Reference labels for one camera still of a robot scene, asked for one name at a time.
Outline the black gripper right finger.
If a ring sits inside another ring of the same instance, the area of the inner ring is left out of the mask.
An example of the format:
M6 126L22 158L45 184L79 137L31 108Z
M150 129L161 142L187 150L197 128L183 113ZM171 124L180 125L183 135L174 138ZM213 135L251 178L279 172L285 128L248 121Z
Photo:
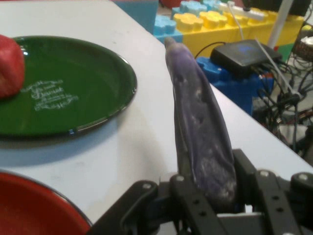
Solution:
M313 175L299 172L285 180L257 170L244 152L233 151L240 199L260 213L267 235L313 233Z

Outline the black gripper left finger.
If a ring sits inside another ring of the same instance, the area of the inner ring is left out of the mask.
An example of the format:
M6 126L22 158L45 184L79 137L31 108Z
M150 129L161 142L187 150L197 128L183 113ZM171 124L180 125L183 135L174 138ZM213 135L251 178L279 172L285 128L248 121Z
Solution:
M173 222L178 235L225 235L203 193L182 175L169 182L137 181L91 226L89 235L156 235Z

